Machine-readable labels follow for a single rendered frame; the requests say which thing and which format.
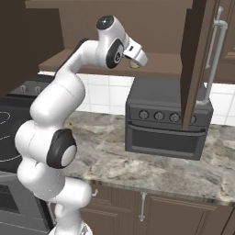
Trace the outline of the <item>black stove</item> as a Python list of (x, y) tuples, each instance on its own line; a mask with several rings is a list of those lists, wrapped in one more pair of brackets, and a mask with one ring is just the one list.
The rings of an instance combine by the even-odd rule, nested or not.
[(22, 161), (14, 143), (17, 129), (30, 120), (29, 108), (37, 97), (35, 87), (40, 86), (42, 91), (52, 80), (51, 75), (36, 74), (23, 83), (26, 93), (18, 87), (0, 98), (0, 172), (17, 174)]

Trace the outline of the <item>dark grey toaster oven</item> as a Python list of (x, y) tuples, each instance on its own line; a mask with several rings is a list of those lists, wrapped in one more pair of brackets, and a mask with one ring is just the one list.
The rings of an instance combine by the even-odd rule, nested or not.
[[(149, 112), (147, 119), (141, 119), (141, 110)], [(164, 119), (157, 121), (154, 114), (164, 113)], [(178, 113), (180, 120), (172, 122), (170, 115)], [(180, 81), (170, 78), (136, 77), (126, 101), (125, 150), (152, 155), (168, 156), (198, 161), (205, 145), (213, 106), (197, 106), (194, 115), (196, 122), (182, 129)], [(127, 127), (134, 124), (146, 128), (199, 131), (205, 129), (203, 136), (177, 136), (137, 131)]]

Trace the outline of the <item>brown wall cabinet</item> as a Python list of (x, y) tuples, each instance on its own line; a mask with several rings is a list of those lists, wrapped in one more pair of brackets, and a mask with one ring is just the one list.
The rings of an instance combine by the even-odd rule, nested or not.
[(96, 22), (112, 15), (148, 56), (139, 69), (124, 59), (113, 70), (85, 66), (81, 73), (124, 76), (172, 76), (182, 71), (180, 50), (185, 14), (193, 0), (27, 0), (28, 9), (57, 9), (60, 15), (63, 49), (39, 64), (42, 71), (55, 71), (72, 53), (80, 39), (96, 39)]

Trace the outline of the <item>brown closed wall cabinet door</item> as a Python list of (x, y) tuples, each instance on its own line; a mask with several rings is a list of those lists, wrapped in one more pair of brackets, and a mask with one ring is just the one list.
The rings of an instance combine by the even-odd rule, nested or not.
[(235, 0), (207, 0), (202, 23), (202, 36), (205, 38), (204, 61), (207, 60), (212, 39), (213, 19), (220, 6), (223, 7), (220, 19), (228, 23), (228, 29), (219, 56), (214, 82), (235, 84)]

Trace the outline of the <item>dark brown cabinet door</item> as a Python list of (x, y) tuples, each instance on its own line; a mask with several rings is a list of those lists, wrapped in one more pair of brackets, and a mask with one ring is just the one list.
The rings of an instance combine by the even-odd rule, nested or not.
[(26, 8), (25, 0), (0, 0), (0, 98), (63, 49), (58, 9)]

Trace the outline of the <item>brown open cabinet door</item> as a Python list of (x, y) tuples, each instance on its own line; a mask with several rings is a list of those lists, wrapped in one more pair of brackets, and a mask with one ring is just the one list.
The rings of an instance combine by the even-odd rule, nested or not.
[(188, 129), (194, 114), (218, 4), (219, 0), (193, 0), (192, 7), (186, 10), (180, 52), (183, 66), (180, 79), (183, 129)]

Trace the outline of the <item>brown base cabinet door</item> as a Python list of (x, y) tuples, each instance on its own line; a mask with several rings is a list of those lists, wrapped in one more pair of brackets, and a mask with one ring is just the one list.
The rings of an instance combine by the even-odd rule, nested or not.
[(150, 196), (145, 235), (222, 235), (232, 208)]
[(221, 235), (235, 235), (235, 208), (233, 208), (229, 220), (227, 221), (226, 226)]
[(84, 221), (94, 235), (137, 235), (136, 223), (140, 222), (140, 192), (92, 185), (98, 189), (90, 204), (81, 210)]

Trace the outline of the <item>grey stove oven door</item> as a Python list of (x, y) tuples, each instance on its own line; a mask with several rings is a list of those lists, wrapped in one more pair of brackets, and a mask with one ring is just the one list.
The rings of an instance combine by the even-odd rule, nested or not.
[(0, 235), (48, 235), (52, 229), (47, 203), (27, 190), (15, 173), (0, 172)]

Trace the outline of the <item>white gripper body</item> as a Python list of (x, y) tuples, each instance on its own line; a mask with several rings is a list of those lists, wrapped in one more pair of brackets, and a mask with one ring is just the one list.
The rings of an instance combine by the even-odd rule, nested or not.
[(148, 62), (148, 57), (143, 49), (135, 49), (132, 61), (139, 66), (145, 66)]

